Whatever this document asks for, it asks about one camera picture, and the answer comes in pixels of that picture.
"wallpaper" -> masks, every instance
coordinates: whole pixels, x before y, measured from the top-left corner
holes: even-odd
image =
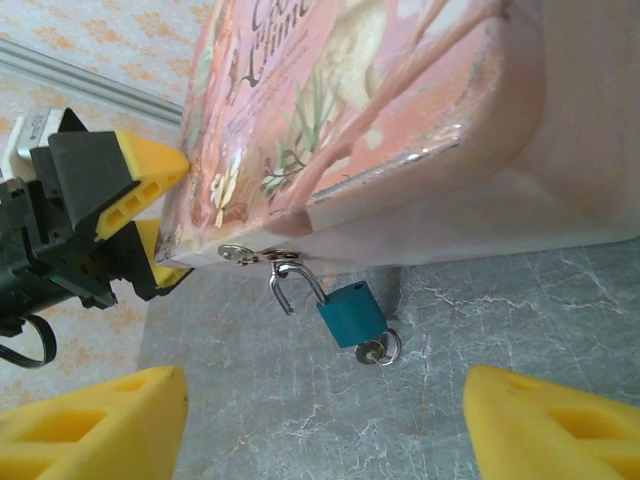
[[[30,78],[0,68],[0,149],[4,151],[16,116],[36,105],[70,106],[89,130],[125,129],[156,141],[174,145],[175,126],[154,121],[131,111],[83,97],[73,91],[42,85]],[[148,216],[159,213],[156,206]],[[58,338],[58,358],[35,371],[0,362],[0,410],[49,398],[63,392],[135,371],[146,303],[125,283],[114,285],[119,304],[106,311],[82,308],[69,300],[42,313]],[[15,339],[0,338],[11,348],[41,356],[35,331]]]
[[[0,0],[0,36],[182,105],[214,0]]]

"padlock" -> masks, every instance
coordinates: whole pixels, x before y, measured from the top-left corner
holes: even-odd
[[[282,293],[279,281],[297,273],[308,283],[318,299],[318,312],[341,348],[361,345],[388,331],[387,321],[367,282],[357,282],[326,294],[311,270],[299,262],[274,262],[269,285],[287,315],[291,304]]]

